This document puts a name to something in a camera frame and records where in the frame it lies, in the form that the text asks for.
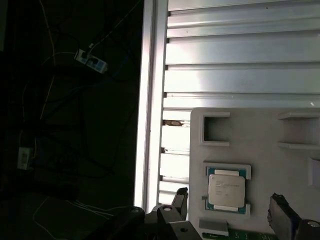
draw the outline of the black mechanical arm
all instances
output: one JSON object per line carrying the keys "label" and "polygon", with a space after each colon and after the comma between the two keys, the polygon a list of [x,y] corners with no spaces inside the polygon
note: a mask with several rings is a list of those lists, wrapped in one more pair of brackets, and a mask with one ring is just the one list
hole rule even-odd
{"label": "black mechanical arm", "polygon": [[180,188],[171,205],[156,206],[150,213],[128,207],[98,227],[85,240],[201,240],[186,220],[188,189]]}

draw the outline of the cpu processor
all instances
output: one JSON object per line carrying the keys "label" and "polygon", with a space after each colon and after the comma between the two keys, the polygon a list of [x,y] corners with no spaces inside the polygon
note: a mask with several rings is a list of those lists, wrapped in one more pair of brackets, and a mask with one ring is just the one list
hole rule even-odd
{"label": "cpu processor", "polygon": [[246,214],[246,180],[251,178],[251,167],[240,164],[211,164],[212,166],[206,167],[206,209]]}
{"label": "cpu processor", "polygon": [[209,175],[208,203],[243,208],[245,206],[245,178],[232,175]]}

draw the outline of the white cable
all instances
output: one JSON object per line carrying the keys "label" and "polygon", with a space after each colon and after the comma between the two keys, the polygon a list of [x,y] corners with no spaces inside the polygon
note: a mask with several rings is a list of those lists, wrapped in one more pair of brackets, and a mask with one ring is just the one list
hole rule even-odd
{"label": "white cable", "polygon": [[112,210],[115,210],[115,209],[124,209],[124,208],[128,208],[129,207],[129,206],[117,206],[117,207],[113,207],[113,208],[110,208],[110,209],[103,209],[103,208],[99,208],[99,207],[96,207],[96,206],[91,206],[91,205],[85,204],[85,203],[80,202],[78,200],[76,200],[76,202],[78,204],[80,204],[81,206],[89,207],[89,208],[93,208],[93,209],[98,209],[98,210],[105,211],[105,212],[109,212],[109,211],[112,211]]}
{"label": "white cable", "polygon": [[103,218],[105,218],[105,219],[107,219],[107,220],[109,219],[109,218],[107,218],[106,216],[99,214],[100,212],[99,212],[99,213],[97,213],[97,211],[93,211],[93,210],[91,210],[91,209],[90,209],[90,208],[88,208],[88,207],[80,206],[80,205],[76,205],[76,204],[72,203],[71,201],[67,201],[67,202],[68,202],[69,204],[71,204],[71,205],[73,205],[73,206],[77,207],[77,208],[87,210],[87,211],[92,212],[92,213],[94,213],[94,214],[96,214],[96,215],[98,215],[98,216],[100,216],[100,217],[103,217]]}
{"label": "white cable", "polygon": [[100,43],[102,43],[107,37],[109,37],[110,34],[112,34],[114,32],[114,30],[129,16],[129,14],[138,6],[138,4],[141,2],[141,0],[139,0],[134,6],[133,8],[131,8],[131,10],[113,27],[113,29],[104,37],[102,38],[102,40],[98,41],[97,43],[95,43],[94,45],[90,45],[92,46],[89,50],[89,52],[87,53],[88,56],[91,55],[91,52],[93,51],[93,49],[98,46]]}
{"label": "white cable", "polygon": [[75,55],[75,52],[71,52],[71,51],[60,51],[60,52],[56,52],[54,55],[49,56],[48,58],[46,58],[43,62],[42,65],[45,64],[47,61],[49,61],[53,56],[59,55],[59,54],[72,54]]}
{"label": "white cable", "polygon": [[43,206],[43,204],[49,199],[49,197],[47,197],[41,204],[40,206],[35,210],[33,216],[32,216],[32,220],[34,221],[35,224],[37,224],[40,228],[42,228],[43,230],[45,230],[54,240],[68,240],[65,238],[55,238],[44,226],[42,226],[40,223],[38,223],[36,221],[36,214],[39,211],[39,209]]}
{"label": "white cable", "polygon": [[98,214],[108,215],[108,216],[110,216],[110,217],[113,217],[113,216],[114,216],[113,214],[106,213],[105,211],[92,210],[92,209],[90,209],[88,206],[81,205],[81,204],[79,204],[79,203],[77,203],[77,202],[71,202],[71,204],[74,205],[74,206],[77,206],[77,207],[79,207],[79,208],[81,208],[81,209],[86,209],[86,210],[89,210],[89,211],[91,211],[91,212],[95,212],[95,213],[98,213]]}

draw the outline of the metal slat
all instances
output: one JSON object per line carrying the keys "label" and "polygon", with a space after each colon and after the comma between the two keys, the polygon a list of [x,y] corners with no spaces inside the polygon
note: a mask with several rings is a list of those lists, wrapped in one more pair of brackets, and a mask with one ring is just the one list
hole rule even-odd
{"label": "metal slat", "polygon": [[306,5],[279,5],[268,9],[257,6],[256,8],[240,8],[225,11],[204,12],[198,14],[173,15],[168,18],[168,28],[199,27],[208,25],[235,25],[276,23],[280,21],[303,20],[320,17],[320,4]]}
{"label": "metal slat", "polygon": [[159,183],[160,192],[168,192],[175,194],[180,188],[189,188],[189,184],[180,184],[165,181],[160,181]]}
{"label": "metal slat", "polygon": [[295,96],[278,96],[264,98],[247,96],[247,98],[237,98],[230,94],[225,98],[184,98],[184,97],[167,97],[163,101],[163,106],[167,109],[190,109],[190,108],[320,108],[320,99],[313,96],[304,96],[305,99],[295,99]]}
{"label": "metal slat", "polygon": [[290,0],[169,0],[169,11],[289,1]]}
{"label": "metal slat", "polygon": [[190,127],[163,126],[161,147],[175,150],[189,150]]}
{"label": "metal slat", "polygon": [[170,178],[189,179],[189,156],[162,153],[160,175]]}
{"label": "metal slat", "polygon": [[158,202],[160,204],[171,205],[174,198],[175,198],[174,193],[160,192]]}
{"label": "metal slat", "polygon": [[164,110],[162,119],[163,120],[177,120],[177,121],[190,121],[191,111],[181,110]]}
{"label": "metal slat", "polygon": [[319,76],[320,68],[168,70],[164,91],[319,94]]}
{"label": "metal slat", "polygon": [[231,34],[259,34],[291,31],[319,30],[320,19],[300,19],[279,24],[278,22],[247,23],[201,27],[182,27],[167,30],[168,38],[214,36]]}
{"label": "metal slat", "polygon": [[294,63],[319,62],[320,38],[283,37],[168,43],[165,63]]}

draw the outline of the wire bundle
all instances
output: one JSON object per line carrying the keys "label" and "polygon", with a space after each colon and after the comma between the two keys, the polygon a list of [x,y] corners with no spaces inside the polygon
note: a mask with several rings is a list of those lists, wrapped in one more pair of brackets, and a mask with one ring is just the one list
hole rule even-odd
{"label": "wire bundle", "polygon": [[[38,223],[36,221],[36,214],[37,212],[40,210],[40,208],[45,204],[45,202],[49,199],[49,197],[46,197],[44,199],[44,201],[40,204],[40,206],[35,210],[35,212],[33,213],[32,215],[32,220],[35,222],[35,224],[37,224],[40,228],[42,228],[43,230],[45,230],[49,235],[50,237],[52,237],[54,240],[68,240],[66,238],[56,238],[54,237],[50,231],[48,229],[46,229],[43,225],[41,225],[40,223]],[[108,212],[110,211],[113,211],[113,210],[116,210],[116,209],[123,209],[123,208],[128,208],[128,206],[119,206],[119,207],[113,207],[113,208],[110,208],[110,209],[103,209],[103,208],[99,208],[99,207],[96,207],[96,206],[92,206],[92,205],[87,205],[87,204],[84,204],[80,201],[75,201],[75,202],[71,202],[71,201],[67,201],[69,204],[79,208],[79,209],[83,209],[83,210],[86,210],[88,212],[91,212],[97,216],[100,216],[100,217],[103,217],[104,219],[106,220],[109,220],[111,217],[113,217],[114,215],[113,214],[110,214]]]}

